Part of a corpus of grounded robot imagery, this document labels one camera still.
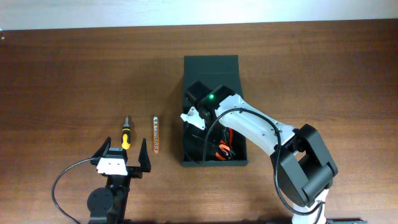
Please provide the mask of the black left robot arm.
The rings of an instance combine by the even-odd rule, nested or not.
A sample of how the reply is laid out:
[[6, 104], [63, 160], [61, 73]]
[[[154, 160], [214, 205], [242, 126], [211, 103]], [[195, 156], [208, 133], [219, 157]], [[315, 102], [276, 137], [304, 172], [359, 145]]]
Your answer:
[[87, 199], [90, 223], [122, 224], [133, 221], [125, 217], [127, 199], [132, 179], [141, 179], [151, 171], [147, 142], [142, 140], [139, 165], [127, 165], [127, 152], [120, 147], [111, 147], [111, 138], [93, 154], [91, 164], [106, 177], [106, 185], [92, 191]]

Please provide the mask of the red handled small cutters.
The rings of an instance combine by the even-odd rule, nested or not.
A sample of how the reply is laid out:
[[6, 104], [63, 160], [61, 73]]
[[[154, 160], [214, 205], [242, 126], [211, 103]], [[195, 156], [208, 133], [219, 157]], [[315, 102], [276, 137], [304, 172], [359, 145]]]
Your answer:
[[229, 146], [231, 157], [235, 157], [236, 154], [233, 149], [233, 130], [231, 128], [226, 128], [226, 140]]

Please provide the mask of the orange black handled pliers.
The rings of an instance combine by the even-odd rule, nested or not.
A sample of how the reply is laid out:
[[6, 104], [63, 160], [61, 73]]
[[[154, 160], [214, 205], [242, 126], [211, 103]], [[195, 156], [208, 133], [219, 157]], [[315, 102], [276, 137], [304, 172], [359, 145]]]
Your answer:
[[220, 141], [215, 156], [221, 161], [227, 161], [232, 158], [231, 148], [223, 140]]

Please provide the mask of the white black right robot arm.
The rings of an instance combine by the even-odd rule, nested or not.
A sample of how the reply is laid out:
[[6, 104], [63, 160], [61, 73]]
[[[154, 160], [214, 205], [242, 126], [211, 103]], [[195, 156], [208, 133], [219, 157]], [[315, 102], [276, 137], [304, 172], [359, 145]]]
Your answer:
[[325, 200], [338, 168], [313, 126], [280, 123], [224, 85], [212, 90], [197, 81], [185, 97], [191, 107], [180, 117], [199, 150], [195, 162], [232, 161], [248, 139], [270, 157], [274, 187], [292, 223], [328, 223]]

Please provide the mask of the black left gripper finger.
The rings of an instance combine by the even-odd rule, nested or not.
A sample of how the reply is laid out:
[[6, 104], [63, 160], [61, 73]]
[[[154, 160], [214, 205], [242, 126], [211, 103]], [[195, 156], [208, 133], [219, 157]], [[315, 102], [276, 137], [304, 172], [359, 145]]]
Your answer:
[[103, 145], [93, 154], [92, 158], [103, 157], [104, 153], [110, 148], [111, 138], [108, 136]]
[[145, 138], [142, 140], [138, 161], [142, 172], [151, 172], [152, 166], [147, 152], [147, 141]]

